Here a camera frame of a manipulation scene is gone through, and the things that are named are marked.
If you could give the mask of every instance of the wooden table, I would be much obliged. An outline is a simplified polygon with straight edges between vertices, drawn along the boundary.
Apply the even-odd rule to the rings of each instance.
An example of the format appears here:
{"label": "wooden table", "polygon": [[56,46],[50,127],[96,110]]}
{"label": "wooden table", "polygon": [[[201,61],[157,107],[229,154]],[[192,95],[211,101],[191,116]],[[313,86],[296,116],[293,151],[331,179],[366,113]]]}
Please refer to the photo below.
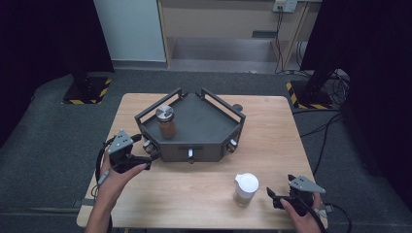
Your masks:
{"label": "wooden table", "polygon": [[[164,94],[125,94],[108,138],[124,129],[140,133],[134,116]],[[274,209],[266,194],[289,191],[288,174],[314,180],[288,100],[279,96],[219,95],[241,104],[246,115],[239,146],[219,162],[194,164],[155,161],[124,189],[112,211],[114,227],[180,229],[292,229],[286,212]],[[133,154],[147,155],[142,141]],[[232,199],[236,174],[252,173],[259,188],[250,205],[241,208]],[[95,185],[92,178],[86,193]],[[90,206],[82,206],[77,223],[86,226]]]}

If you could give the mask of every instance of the black curtain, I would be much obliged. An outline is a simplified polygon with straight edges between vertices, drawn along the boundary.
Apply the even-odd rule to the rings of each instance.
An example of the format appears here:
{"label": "black curtain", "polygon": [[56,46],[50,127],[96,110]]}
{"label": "black curtain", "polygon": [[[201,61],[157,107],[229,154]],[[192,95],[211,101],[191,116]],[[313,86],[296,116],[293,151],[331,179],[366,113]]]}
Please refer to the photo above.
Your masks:
{"label": "black curtain", "polygon": [[350,77],[342,111],[354,143],[368,169],[375,164],[379,171],[372,173],[388,178],[410,210],[411,7],[401,0],[324,0],[302,62],[302,69],[316,70],[325,56],[339,54],[328,69]]}
{"label": "black curtain", "polygon": [[37,87],[97,71],[114,69],[92,0],[0,0],[0,147]]}

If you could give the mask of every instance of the brown jar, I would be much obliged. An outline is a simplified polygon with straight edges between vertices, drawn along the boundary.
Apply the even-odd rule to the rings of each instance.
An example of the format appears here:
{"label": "brown jar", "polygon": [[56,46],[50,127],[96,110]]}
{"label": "brown jar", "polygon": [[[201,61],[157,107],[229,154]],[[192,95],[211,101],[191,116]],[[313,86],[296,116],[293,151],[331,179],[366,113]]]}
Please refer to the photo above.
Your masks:
{"label": "brown jar", "polygon": [[167,105],[162,105],[157,108],[155,115],[158,121],[158,127],[160,128],[161,135],[165,139],[171,139],[176,134],[176,126],[173,118],[175,113],[173,108]]}

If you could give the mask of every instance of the white paper cup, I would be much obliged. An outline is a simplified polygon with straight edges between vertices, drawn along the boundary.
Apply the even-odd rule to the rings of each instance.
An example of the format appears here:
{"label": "white paper cup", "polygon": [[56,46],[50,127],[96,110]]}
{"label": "white paper cup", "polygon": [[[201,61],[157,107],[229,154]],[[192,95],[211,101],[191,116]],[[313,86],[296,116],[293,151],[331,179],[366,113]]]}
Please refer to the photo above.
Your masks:
{"label": "white paper cup", "polygon": [[258,178],[250,173],[238,174],[233,199],[239,206],[247,206],[258,190]]}

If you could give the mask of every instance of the gray carpet floor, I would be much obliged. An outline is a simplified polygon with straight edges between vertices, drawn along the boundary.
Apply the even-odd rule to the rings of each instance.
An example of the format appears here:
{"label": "gray carpet floor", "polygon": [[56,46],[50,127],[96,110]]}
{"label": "gray carpet floor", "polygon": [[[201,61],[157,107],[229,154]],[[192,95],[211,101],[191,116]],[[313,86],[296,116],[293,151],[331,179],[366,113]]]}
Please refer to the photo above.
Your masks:
{"label": "gray carpet floor", "polygon": [[[72,81],[70,76],[37,89],[22,120],[0,149],[0,232],[83,232],[76,224],[72,205],[86,194],[96,155],[125,93],[168,93],[176,87],[195,92],[206,87],[218,95],[289,97],[286,82],[306,79],[139,70],[117,70],[110,77],[112,83],[98,105],[61,104]],[[305,134],[336,114],[317,111],[294,118],[299,133]],[[324,131],[302,138],[312,169],[323,137]],[[372,177],[363,168],[343,120],[329,127],[316,181],[326,189],[324,201],[341,206],[350,215],[352,232],[412,232],[412,214],[385,178]],[[55,212],[34,212],[32,208],[53,208]],[[342,213],[329,214],[328,232],[346,232],[346,228],[347,219]]]}

